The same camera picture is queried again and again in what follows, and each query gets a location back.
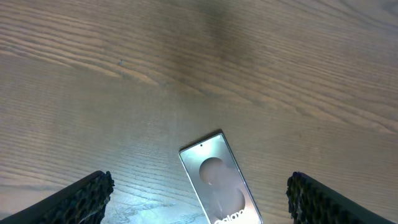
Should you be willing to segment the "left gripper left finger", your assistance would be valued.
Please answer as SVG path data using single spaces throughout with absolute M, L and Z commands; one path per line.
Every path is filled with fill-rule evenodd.
M 97 170 L 1 224 L 100 224 L 113 187 L 111 173 Z

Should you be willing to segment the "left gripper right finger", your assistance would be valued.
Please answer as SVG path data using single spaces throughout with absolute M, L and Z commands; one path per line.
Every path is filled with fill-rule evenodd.
M 303 172 L 288 178 L 286 195 L 294 223 L 394 224 Z

